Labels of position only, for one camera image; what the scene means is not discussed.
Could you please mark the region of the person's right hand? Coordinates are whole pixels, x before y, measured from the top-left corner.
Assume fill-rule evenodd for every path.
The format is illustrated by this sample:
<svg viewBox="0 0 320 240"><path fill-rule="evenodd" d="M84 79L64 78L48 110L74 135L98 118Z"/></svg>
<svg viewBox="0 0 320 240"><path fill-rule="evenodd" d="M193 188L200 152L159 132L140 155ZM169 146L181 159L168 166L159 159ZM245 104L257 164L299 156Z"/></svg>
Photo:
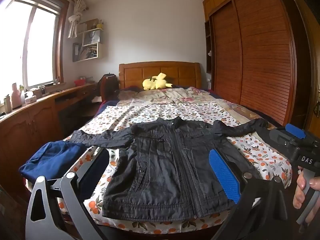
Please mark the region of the person's right hand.
<svg viewBox="0 0 320 240"><path fill-rule="evenodd" d="M315 191L319 191L319 189L320 189L320 179L319 179L319 177L312 178L307 183L305 178L304 178L303 168L300 167L300 166L298 168L299 168L299 172L298 172L299 176L297 178L297 187L296 187L295 195L294 195L294 198L293 198L293 207L295 209L300 209L302 207L303 203L304 203L305 193L303 192L303 190L304 190L306 185L309 185ZM314 219L317 211L319 210L319 206L320 206L320 201L319 201L319 198L318 198L316 204L314 205L314 207L312 208L312 210L310 211L310 213L308 214L308 216L305 219L305 222L307 224L310 224L312 222L312 220Z"/></svg>

